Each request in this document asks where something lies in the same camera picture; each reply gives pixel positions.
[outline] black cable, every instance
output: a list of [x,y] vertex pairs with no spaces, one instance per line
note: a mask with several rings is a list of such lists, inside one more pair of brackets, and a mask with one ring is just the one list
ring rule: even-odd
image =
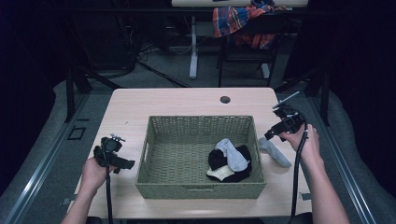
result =
[[103,156],[106,161],[106,197],[107,197],[107,213],[108,213],[108,223],[113,224],[113,208],[111,204],[111,188],[110,188],[110,160],[106,157],[106,152],[104,147],[102,147]]
[[[57,3],[55,1],[51,1],[51,3],[57,7]],[[71,34],[72,37],[74,37],[76,43],[78,43],[81,51],[84,53],[84,55],[87,57],[87,60],[89,61],[89,63],[94,66],[95,68],[97,68],[98,70],[104,70],[103,68],[101,68],[98,64],[96,64],[96,62],[92,59],[91,54],[87,51],[86,47],[84,46],[83,42],[81,41],[80,37],[78,37],[76,28],[72,28],[72,25],[70,24],[70,18],[66,18],[65,16],[60,18],[61,21],[64,22],[65,24],[65,28],[69,31],[69,33]],[[111,78],[115,78],[115,77],[123,77],[128,75],[129,73],[131,73],[133,71],[134,68],[134,59],[132,59],[131,61],[129,61],[126,65],[125,68],[120,70],[119,73],[117,74],[113,74],[109,77],[106,77],[107,79],[111,79]]]
[[141,63],[139,61],[137,61],[136,63],[139,64],[140,66],[142,66],[143,68],[147,69],[148,71],[154,73],[155,75],[165,78],[166,80],[168,80],[169,82],[174,84],[176,87],[182,87],[182,88],[190,88],[191,87],[190,85],[188,85],[180,80],[177,80],[174,77],[170,77],[160,71],[155,70],[154,68],[146,65],[145,63]]
[[292,200],[291,200],[291,217],[295,217],[296,206],[297,206],[297,190],[298,190],[298,175],[299,175],[299,168],[300,168],[300,159],[301,159],[301,153],[303,151],[303,147],[304,147],[306,138],[308,136],[308,124],[306,122],[306,117],[304,114],[302,114],[300,111],[298,111],[296,109],[292,109],[292,110],[299,113],[304,119],[304,133],[301,138],[300,144],[297,148],[296,157],[295,157],[295,161],[294,161],[293,195],[292,195]]
[[142,47],[142,49],[140,50],[140,53],[144,53],[147,51],[151,51],[157,49],[153,44],[147,44],[146,46]]

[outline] chair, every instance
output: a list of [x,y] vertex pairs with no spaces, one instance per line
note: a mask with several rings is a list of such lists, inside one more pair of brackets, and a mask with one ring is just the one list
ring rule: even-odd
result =
[[271,47],[269,49],[253,49],[251,47],[240,48],[231,46],[228,43],[228,36],[224,36],[221,42],[218,69],[219,69],[219,87],[223,79],[223,63],[256,63],[261,68],[263,63],[271,64],[270,74],[266,82],[269,87],[271,83],[279,41],[285,34],[289,26],[289,20],[282,15],[275,13],[265,13],[256,18],[250,19],[247,24],[233,33],[235,34],[276,34]]

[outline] gray floor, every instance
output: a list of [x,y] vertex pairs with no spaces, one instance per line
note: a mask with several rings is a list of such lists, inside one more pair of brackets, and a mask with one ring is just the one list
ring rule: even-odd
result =
[[[177,47],[169,52],[150,50],[141,55],[141,62],[193,88],[217,87],[218,45],[214,45],[213,42],[216,43],[210,38],[200,39],[198,78],[195,80],[189,79],[191,52],[188,48]],[[272,87],[282,83],[282,74],[292,44],[292,38],[286,38],[283,42]],[[241,74],[249,69],[251,68],[245,67],[237,73]],[[235,75],[234,68],[231,66],[226,71],[228,76]],[[112,72],[101,72],[101,74],[105,77],[113,75]],[[132,73],[111,78],[111,80],[124,88],[175,87],[168,80],[139,65]],[[54,88],[57,99],[48,122],[22,168],[0,199],[0,223],[59,223],[64,217],[68,202],[74,198],[81,166],[89,155],[112,92],[109,87],[94,79],[90,79],[90,82],[93,86],[91,94],[83,95],[76,91],[77,113],[69,123],[64,123],[66,118],[65,83]],[[284,99],[291,92],[303,89],[304,83],[301,83],[287,92],[278,94],[277,97]],[[318,128],[321,136],[322,157],[326,161],[328,174],[346,207],[351,222],[394,223],[396,220],[395,199],[377,184],[360,160],[353,140],[351,124],[337,97],[331,95],[330,127],[325,126],[318,116],[318,98],[306,98],[302,93],[292,99],[290,105],[301,110],[309,122]],[[80,140],[70,139],[74,136],[69,136],[69,134],[76,134],[76,130],[73,132],[76,128],[85,130]],[[268,217],[263,220],[267,224],[287,223],[288,218]]]

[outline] wooden table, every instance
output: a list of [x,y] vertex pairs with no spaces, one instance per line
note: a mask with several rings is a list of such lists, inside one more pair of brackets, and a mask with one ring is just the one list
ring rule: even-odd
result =
[[[231,102],[223,104],[221,96]],[[280,119],[273,113],[276,95],[269,88],[188,88],[188,89],[119,89],[113,92],[102,124],[94,140],[111,133],[126,138],[119,156],[136,161],[132,170],[111,175],[114,218],[204,218],[204,217],[274,217],[289,216],[293,168],[282,168],[266,153],[262,166],[267,184],[257,200],[145,200],[135,186],[149,116],[250,115],[255,120],[258,138]],[[294,164],[295,152],[278,137],[271,140]],[[303,172],[299,192],[307,193]],[[297,214],[311,211],[311,202],[298,199]],[[93,199],[89,216],[107,217],[106,184]]]

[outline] plaid shirt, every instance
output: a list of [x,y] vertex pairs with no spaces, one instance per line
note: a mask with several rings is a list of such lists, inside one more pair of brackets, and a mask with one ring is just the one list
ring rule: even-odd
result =
[[[252,1],[252,5],[248,7],[216,7],[213,10],[213,26],[215,28],[215,37],[231,35],[241,29],[249,19],[253,19],[265,12],[274,9],[274,2],[268,1]],[[230,42],[236,46],[250,45],[252,48],[266,49],[267,44],[275,35],[232,35]]]

